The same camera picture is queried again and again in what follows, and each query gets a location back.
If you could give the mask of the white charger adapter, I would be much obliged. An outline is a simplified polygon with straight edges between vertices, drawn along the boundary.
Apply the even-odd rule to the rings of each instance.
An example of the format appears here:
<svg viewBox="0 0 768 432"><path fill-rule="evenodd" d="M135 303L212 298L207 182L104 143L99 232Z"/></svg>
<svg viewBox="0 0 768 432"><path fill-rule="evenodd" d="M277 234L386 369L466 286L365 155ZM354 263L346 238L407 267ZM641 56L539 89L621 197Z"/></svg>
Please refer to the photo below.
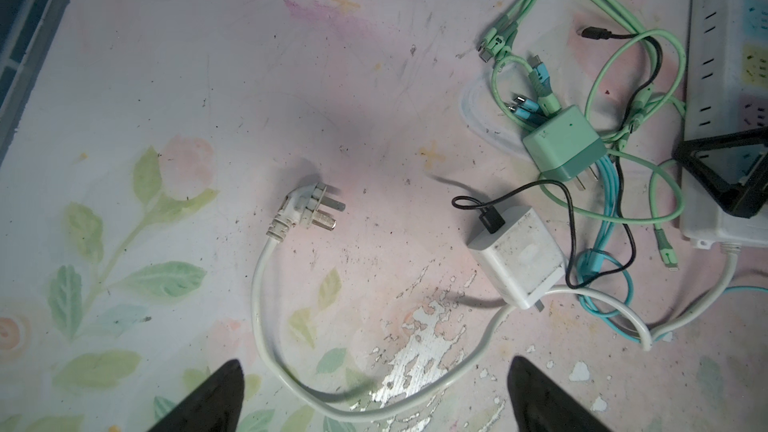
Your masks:
<svg viewBox="0 0 768 432"><path fill-rule="evenodd" d="M501 298L525 310L564 277L567 259L538 213L513 206L498 231L481 231L468 249Z"/></svg>

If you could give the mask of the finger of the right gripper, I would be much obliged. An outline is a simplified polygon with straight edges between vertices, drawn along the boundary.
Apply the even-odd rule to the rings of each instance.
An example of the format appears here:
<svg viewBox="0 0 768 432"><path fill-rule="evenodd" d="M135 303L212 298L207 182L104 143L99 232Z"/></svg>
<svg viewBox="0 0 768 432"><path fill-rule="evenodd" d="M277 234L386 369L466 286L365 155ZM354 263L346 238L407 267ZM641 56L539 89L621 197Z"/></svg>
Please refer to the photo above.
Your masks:
<svg viewBox="0 0 768 432"><path fill-rule="evenodd" d="M673 158L727 214L754 217L767 202L767 129L679 143Z"/></svg>

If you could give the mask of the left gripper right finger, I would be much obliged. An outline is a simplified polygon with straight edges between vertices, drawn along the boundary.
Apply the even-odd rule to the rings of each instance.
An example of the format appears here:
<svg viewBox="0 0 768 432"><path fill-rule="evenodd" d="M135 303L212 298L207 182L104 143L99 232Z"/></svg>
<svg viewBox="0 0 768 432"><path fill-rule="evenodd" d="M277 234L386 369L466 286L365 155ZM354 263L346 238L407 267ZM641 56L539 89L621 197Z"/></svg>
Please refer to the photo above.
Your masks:
<svg viewBox="0 0 768 432"><path fill-rule="evenodd" d="M609 431L525 357L513 358L507 389L519 431Z"/></svg>

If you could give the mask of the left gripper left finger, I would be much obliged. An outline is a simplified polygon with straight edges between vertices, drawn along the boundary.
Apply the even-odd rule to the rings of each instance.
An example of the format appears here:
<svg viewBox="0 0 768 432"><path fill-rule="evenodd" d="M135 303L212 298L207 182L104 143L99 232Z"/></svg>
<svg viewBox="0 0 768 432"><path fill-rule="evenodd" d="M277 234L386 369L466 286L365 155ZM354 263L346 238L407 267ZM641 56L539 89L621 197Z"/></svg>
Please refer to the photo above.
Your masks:
<svg viewBox="0 0 768 432"><path fill-rule="evenodd" d="M244 394L245 375L241 363L231 359L173 407L150 431L234 432Z"/></svg>

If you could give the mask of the white power strip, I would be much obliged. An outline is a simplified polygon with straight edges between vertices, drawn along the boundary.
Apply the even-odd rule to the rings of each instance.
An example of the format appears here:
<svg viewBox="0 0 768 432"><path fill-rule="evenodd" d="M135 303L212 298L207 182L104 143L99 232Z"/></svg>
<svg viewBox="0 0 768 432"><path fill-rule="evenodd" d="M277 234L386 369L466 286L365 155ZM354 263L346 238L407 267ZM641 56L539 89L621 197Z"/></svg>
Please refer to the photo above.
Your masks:
<svg viewBox="0 0 768 432"><path fill-rule="evenodd" d="M691 0L684 140L767 129L767 0ZM766 203L754 217L725 213L687 171L683 234L694 247L766 247Z"/></svg>

